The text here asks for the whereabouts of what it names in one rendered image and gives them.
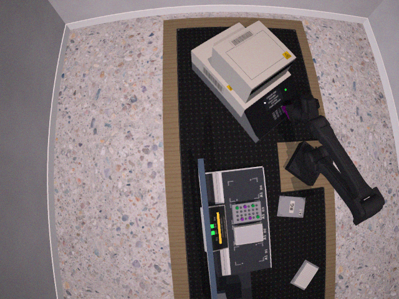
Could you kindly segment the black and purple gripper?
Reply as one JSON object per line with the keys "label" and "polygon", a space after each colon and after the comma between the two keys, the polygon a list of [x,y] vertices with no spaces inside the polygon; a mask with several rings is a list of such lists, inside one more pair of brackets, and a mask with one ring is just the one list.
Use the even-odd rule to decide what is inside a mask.
{"label": "black and purple gripper", "polygon": [[288,119],[292,119],[294,124],[293,125],[297,125],[299,122],[301,121],[301,116],[303,111],[296,108],[295,106],[297,106],[299,104],[298,100],[294,100],[294,103],[292,105],[286,105],[283,106],[282,109],[284,110],[285,114],[287,115]]}

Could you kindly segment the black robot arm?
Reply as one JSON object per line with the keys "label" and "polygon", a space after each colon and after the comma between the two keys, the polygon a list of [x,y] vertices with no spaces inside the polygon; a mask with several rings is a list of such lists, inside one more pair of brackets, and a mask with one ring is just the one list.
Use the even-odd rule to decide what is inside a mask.
{"label": "black robot arm", "polygon": [[323,145],[302,151],[300,174],[316,176],[317,171],[323,174],[350,209],[355,225],[380,212],[385,204],[382,194],[377,187],[372,189],[365,182],[326,117],[319,115],[318,99],[305,94],[300,96],[300,102],[295,107],[303,111],[301,121],[306,124],[307,131]]}

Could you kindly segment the white pcr plate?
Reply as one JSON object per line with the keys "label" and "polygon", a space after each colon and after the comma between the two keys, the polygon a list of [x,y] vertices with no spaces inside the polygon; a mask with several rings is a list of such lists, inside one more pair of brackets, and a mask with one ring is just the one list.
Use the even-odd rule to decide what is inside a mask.
{"label": "white pcr plate", "polygon": [[297,274],[293,283],[305,289],[317,271],[318,271],[317,267],[306,262],[304,266],[301,268],[300,272]]}

